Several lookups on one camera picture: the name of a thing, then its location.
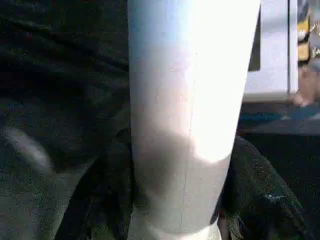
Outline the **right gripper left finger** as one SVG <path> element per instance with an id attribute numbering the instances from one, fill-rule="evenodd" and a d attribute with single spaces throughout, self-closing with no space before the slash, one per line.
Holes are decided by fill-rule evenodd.
<path id="1" fill-rule="evenodd" d="M 125 240 L 134 198 L 131 131 L 120 130 L 80 179 L 56 240 Z"/>

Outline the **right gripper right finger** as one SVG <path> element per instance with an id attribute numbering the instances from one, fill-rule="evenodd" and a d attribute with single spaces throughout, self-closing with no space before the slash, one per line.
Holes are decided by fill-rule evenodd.
<path id="1" fill-rule="evenodd" d="M 231 240 L 311 240 L 304 208 L 267 158 L 237 136 L 223 188 Z"/>

